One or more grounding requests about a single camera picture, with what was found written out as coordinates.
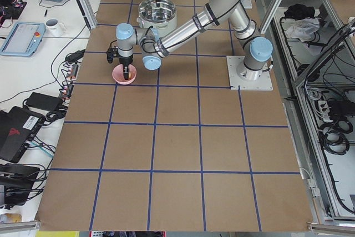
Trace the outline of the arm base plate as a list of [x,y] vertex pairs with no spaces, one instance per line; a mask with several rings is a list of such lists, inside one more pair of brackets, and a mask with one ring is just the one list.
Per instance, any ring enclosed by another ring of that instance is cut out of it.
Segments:
[[266,62],[260,70],[249,70],[244,65],[244,56],[227,56],[226,59],[231,90],[273,90]]
[[241,0],[244,9],[252,9],[252,0]]

